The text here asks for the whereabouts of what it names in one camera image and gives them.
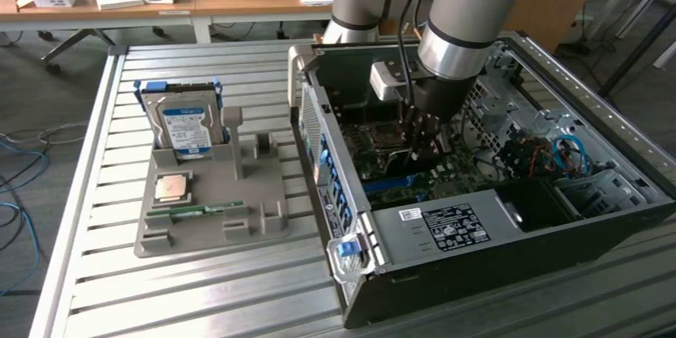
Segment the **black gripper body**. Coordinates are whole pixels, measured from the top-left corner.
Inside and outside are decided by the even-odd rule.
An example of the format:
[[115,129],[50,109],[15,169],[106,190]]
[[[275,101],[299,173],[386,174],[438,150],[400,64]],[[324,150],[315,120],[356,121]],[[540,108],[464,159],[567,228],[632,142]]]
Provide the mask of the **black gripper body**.
[[476,79],[476,75],[460,80],[419,79],[414,84],[415,107],[440,121],[448,121],[460,111]]

